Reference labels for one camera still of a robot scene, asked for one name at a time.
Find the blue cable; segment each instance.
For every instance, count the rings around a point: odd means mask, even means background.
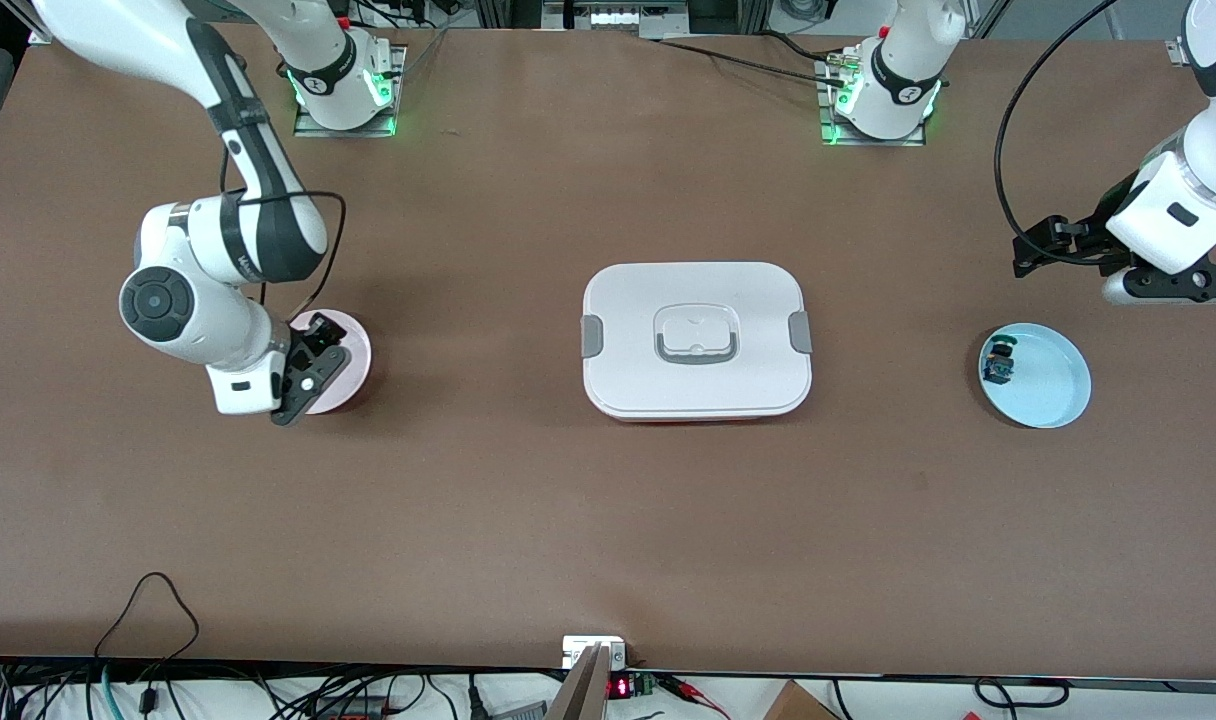
[[[109,665],[101,666],[101,692],[106,693],[106,705],[109,705],[109,714],[116,716],[116,720],[124,720],[123,711],[119,711],[119,703],[116,703],[116,697],[109,692]]]

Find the light blue plate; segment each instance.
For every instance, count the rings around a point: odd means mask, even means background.
[[[1017,338],[1012,347],[1012,379],[1006,384],[983,381],[986,355],[995,336]],[[1053,328],[1012,324],[991,333],[976,360],[976,382],[995,409],[1032,428],[1070,424],[1088,406],[1092,375],[1079,348]]]

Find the brown tabletop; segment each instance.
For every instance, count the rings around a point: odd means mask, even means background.
[[[375,377],[283,431],[133,338],[136,226],[215,192],[219,142],[169,88],[29,51],[0,118],[0,653],[90,652],[159,569],[196,657],[548,665],[564,632],[615,632],[682,669],[1216,677],[1216,306],[1012,279],[992,141],[1041,46],[966,43],[928,147],[845,150],[805,81],[614,33],[452,32],[396,137],[337,141],[289,136],[269,41],[224,32],[308,186],[351,202],[320,304],[366,322]],[[1087,213],[1203,102],[1160,44],[1069,45],[1012,126],[1019,218]],[[794,272],[812,395],[608,420],[581,388],[586,281],[700,259]],[[983,333],[1020,320],[1092,366],[1065,429],[978,400]],[[152,587],[109,652],[186,630]]]

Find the robotic arm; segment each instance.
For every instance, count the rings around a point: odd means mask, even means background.
[[[957,0],[897,0],[886,34],[868,36],[851,50],[858,68],[835,112],[871,137],[908,136],[941,90],[942,68],[964,28]]]
[[[1216,0],[1190,1],[1181,36],[1207,108],[1149,152],[1092,215],[1052,215],[1030,229],[1043,252],[1015,238],[1017,277],[1055,263],[1051,252],[1100,261],[1102,294],[1114,304],[1216,302]]]
[[[302,23],[323,6],[283,5],[294,6]],[[238,291],[310,277],[328,237],[236,54],[178,0],[36,0],[36,10],[74,54],[178,88],[207,109],[247,190],[148,210],[137,231],[136,270],[120,289],[120,315],[146,345],[206,365],[220,414],[269,411],[276,424],[291,424],[347,362],[337,345],[344,331],[316,316],[298,333]],[[328,22],[339,35],[332,15]],[[285,24],[280,49],[295,47],[302,27]],[[353,44],[325,33],[317,45],[315,58]],[[334,90],[334,105],[345,109],[339,81]],[[294,382],[300,375],[315,382]]]

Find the black plug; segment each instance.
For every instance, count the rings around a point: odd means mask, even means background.
[[[137,701],[137,711],[141,711],[142,718],[150,715],[157,707],[159,707],[159,692],[156,692],[154,688],[141,691],[141,701]]]
[[[484,698],[479,697],[474,674],[471,674],[471,691],[467,691],[467,694],[471,697],[471,720],[492,720],[492,715],[489,715],[488,708],[484,707]]]

